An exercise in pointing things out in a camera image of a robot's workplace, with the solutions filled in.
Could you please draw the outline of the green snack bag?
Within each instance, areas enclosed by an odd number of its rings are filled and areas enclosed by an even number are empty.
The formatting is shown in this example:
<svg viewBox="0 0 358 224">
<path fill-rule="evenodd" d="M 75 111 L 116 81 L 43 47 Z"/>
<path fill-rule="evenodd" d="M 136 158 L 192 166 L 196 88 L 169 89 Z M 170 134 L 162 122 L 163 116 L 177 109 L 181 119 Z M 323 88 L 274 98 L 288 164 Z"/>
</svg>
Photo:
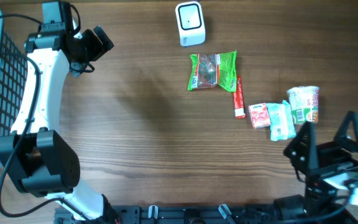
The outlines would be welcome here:
<svg viewBox="0 0 358 224">
<path fill-rule="evenodd" d="M 236 91 L 236 56 L 237 52 L 227 52 L 218 54 L 220 56 L 219 65 L 219 85 L 221 88 L 228 92 Z"/>
</svg>

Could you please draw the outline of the clear candy bag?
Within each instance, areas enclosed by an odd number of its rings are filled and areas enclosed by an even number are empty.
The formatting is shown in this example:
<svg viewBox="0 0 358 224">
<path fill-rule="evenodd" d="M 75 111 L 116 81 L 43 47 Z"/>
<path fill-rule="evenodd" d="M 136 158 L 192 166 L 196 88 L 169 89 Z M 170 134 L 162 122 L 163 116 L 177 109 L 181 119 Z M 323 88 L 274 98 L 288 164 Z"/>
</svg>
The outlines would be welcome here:
<svg viewBox="0 0 358 224">
<path fill-rule="evenodd" d="M 188 90 L 215 87 L 219 83 L 220 56 L 218 54 L 192 54 L 190 58 L 192 71 Z"/>
</svg>

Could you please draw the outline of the red stick packet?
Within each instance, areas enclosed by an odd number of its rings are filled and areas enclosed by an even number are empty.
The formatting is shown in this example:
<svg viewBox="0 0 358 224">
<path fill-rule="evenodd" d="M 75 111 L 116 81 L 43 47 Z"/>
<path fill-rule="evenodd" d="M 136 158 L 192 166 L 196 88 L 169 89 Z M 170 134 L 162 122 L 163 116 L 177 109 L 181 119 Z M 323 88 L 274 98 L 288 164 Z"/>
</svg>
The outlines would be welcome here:
<svg viewBox="0 0 358 224">
<path fill-rule="evenodd" d="M 236 119 L 244 119 L 246 117 L 244 96 L 242 89 L 241 77 L 237 77 L 236 81 L 236 92 L 233 93 L 234 100 L 234 117 Z"/>
</svg>

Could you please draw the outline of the instant noodle cup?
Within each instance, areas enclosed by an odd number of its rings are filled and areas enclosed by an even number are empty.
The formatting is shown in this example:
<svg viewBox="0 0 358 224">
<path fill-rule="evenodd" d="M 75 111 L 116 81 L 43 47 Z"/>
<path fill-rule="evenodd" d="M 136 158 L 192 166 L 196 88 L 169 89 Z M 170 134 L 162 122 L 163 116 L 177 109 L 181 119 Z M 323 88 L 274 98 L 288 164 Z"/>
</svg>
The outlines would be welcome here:
<svg viewBox="0 0 358 224">
<path fill-rule="evenodd" d="M 317 123 L 319 120 L 319 87 L 297 86 L 287 91 L 294 124 Z"/>
</svg>

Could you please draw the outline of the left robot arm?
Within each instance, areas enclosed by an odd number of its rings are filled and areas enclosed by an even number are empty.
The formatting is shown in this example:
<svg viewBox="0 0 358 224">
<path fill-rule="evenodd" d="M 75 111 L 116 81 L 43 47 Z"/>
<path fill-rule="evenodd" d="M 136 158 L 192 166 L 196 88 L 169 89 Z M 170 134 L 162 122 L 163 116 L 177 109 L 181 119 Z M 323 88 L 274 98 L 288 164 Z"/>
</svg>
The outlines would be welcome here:
<svg viewBox="0 0 358 224">
<path fill-rule="evenodd" d="M 38 31 L 29 34 L 23 59 L 27 80 L 10 135 L 0 137 L 1 180 L 22 194 L 59 203 L 81 223 L 121 222 L 107 198 L 80 177 L 80 162 L 59 133 L 59 114 L 69 73 L 94 71 L 93 63 L 113 48 L 101 27 L 81 30 L 77 8 L 47 1 Z"/>
</svg>

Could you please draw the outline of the teal tissue pack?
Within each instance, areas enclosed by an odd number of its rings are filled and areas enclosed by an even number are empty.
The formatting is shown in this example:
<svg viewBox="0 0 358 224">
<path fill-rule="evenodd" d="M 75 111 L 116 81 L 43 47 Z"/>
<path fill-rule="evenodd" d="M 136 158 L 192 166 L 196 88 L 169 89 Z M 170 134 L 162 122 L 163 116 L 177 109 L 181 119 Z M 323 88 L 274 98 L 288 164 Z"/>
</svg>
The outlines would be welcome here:
<svg viewBox="0 0 358 224">
<path fill-rule="evenodd" d="M 270 139 L 280 141 L 294 138 L 296 131 L 290 104 L 283 100 L 282 103 L 267 103 L 266 105 L 271 122 Z"/>
</svg>

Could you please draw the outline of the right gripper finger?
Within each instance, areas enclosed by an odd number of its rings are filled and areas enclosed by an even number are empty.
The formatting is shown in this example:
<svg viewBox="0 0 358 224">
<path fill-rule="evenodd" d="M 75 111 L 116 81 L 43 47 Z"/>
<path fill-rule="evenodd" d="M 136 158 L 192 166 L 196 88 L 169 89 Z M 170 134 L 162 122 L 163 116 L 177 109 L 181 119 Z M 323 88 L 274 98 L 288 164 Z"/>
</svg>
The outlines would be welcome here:
<svg viewBox="0 0 358 224">
<path fill-rule="evenodd" d="M 305 122 L 295 138 L 284 149 L 295 170 L 309 176 L 319 167 L 318 151 L 315 141 L 314 124 Z"/>
<path fill-rule="evenodd" d="M 349 152 L 358 153 L 358 115 L 348 111 L 337 133 L 334 142 Z"/>
</svg>

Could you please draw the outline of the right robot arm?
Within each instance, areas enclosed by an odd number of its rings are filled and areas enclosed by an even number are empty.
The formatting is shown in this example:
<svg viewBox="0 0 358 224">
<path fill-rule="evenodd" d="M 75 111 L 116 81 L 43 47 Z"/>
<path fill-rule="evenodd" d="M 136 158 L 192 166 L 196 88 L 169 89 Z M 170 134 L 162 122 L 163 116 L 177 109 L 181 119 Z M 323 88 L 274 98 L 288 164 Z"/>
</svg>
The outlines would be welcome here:
<svg viewBox="0 0 358 224">
<path fill-rule="evenodd" d="M 349 111 L 331 142 L 317 144 L 307 121 L 285 148 L 296 174 L 303 174 L 305 194 L 276 200 L 280 223 L 356 223 L 347 211 L 358 206 L 358 115 Z"/>
</svg>

